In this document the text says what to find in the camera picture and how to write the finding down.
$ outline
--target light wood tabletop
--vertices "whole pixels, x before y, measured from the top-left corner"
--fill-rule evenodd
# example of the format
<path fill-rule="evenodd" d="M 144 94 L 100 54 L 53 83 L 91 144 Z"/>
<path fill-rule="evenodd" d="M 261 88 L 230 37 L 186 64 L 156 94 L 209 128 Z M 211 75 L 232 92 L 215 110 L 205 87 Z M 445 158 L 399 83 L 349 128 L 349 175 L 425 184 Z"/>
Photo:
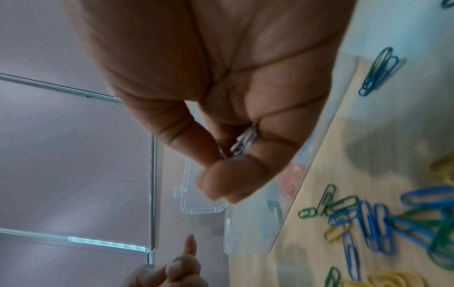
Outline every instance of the light wood tabletop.
<path fill-rule="evenodd" d="M 430 56 L 407 61 L 379 90 L 361 97 L 370 65 L 359 61 L 270 254 L 230 255 L 231 286 L 321 287 L 331 266 L 349 279 L 342 242 L 327 244 L 323 238 L 327 217 L 297 216 L 315 207 L 330 183 L 338 188 L 335 200 L 358 195 L 372 205 L 386 204 L 392 214 L 406 209 L 402 193 L 440 184 L 430 178 L 428 166 L 454 150 L 454 68 Z M 363 281 L 383 271 L 411 270 L 431 287 L 453 286 L 454 273 L 433 264 L 413 242 L 395 235 L 397 255 L 389 258 L 369 251 L 357 223 L 351 231 Z"/>

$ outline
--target human hand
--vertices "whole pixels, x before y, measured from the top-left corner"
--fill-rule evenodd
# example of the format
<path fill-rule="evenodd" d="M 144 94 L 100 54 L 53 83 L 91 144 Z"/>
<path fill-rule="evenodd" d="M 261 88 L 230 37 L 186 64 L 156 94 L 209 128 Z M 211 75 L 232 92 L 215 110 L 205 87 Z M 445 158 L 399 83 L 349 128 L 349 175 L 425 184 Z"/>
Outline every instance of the human hand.
<path fill-rule="evenodd" d="M 312 133 L 356 0 L 62 0 L 115 94 L 160 140 L 206 167 L 198 186 L 238 202 Z M 198 103 L 208 131 L 184 100 Z M 247 152 L 227 156 L 256 124 Z"/>
<path fill-rule="evenodd" d="M 189 235 L 184 243 L 180 257 L 171 263 L 157 268 L 143 265 L 135 270 L 121 285 L 122 287 L 208 287 L 200 277 L 200 263 L 195 257 L 197 242 L 194 235 Z"/>

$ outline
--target palm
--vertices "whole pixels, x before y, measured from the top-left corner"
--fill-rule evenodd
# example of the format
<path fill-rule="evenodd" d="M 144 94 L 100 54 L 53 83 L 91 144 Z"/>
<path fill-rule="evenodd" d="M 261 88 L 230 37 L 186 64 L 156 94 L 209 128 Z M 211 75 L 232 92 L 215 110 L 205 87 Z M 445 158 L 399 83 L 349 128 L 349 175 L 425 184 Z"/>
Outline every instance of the palm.
<path fill-rule="evenodd" d="M 153 134 L 209 167 L 199 184 L 210 197 L 236 202 L 312 132 L 355 1 L 78 2 L 72 20 L 116 94 Z M 199 103 L 211 134 L 183 100 Z M 260 136 L 247 154 L 219 161 L 217 143 L 227 151 L 252 123 Z"/>

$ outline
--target wooden table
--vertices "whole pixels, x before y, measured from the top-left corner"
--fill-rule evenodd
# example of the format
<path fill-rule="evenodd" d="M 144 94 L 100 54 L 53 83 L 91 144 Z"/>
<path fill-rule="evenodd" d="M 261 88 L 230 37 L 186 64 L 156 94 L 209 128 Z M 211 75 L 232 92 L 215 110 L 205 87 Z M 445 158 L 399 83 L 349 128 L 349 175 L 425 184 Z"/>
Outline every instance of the wooden table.
<path fill-rule="evenodd" d="M 454 150 L 454 81 L 433 60 L 408 61 L 367 97 L 358 90 L 371 63 L 359 61 L 271 253 L 231 255 L 231 286 L 321 287 L 331 266 L 349 279 L 342 243 L 323 239 L 327 218 L 297 217 L 317 205 L 329 183 L 338 187 L 336 199 L 355 194 L 385 203 L 394 214 L 405 210 L 400 194 L 439 184 L 429 177 L 428 165 Z M 407 239 L 396 235 L 397 255 L 388 258 L 368 250 L 357 223 L 352 234 L 363 281 L 381 271 L 412 270 L 431 287 L 453 286 L 454 273 L 434 265 Z"/>

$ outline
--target transparent plastic lid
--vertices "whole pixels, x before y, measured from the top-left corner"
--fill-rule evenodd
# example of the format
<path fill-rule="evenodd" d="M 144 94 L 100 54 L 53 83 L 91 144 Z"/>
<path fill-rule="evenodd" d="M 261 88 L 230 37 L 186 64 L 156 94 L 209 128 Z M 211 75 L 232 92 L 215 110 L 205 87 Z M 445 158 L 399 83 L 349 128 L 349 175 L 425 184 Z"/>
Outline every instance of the transparent plastic lid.
<path fill-rule="evenodd" d="M 196 105 L 190 106 L 194 119 L 206 128 L 205 121 Z M 196 162 L 186 158 L 182 186 L 175 186 L 173 198 L 181 198 L 181 211 L 185 214 L 203 214 L 221 212 L 227 207 L 225 200 L 211 201 L 197 187 L 195 180 L 203 171 Z"/>

